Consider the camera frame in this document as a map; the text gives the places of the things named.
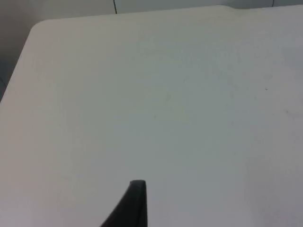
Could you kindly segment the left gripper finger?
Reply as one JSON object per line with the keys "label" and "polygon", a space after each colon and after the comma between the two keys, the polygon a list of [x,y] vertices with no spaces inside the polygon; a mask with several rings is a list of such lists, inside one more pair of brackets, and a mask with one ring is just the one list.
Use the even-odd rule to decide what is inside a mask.
{"label": "left gripper finger", "polygon": [[123,197],[101,227],[147,227],[147,187],[144,180],[130,182]]}

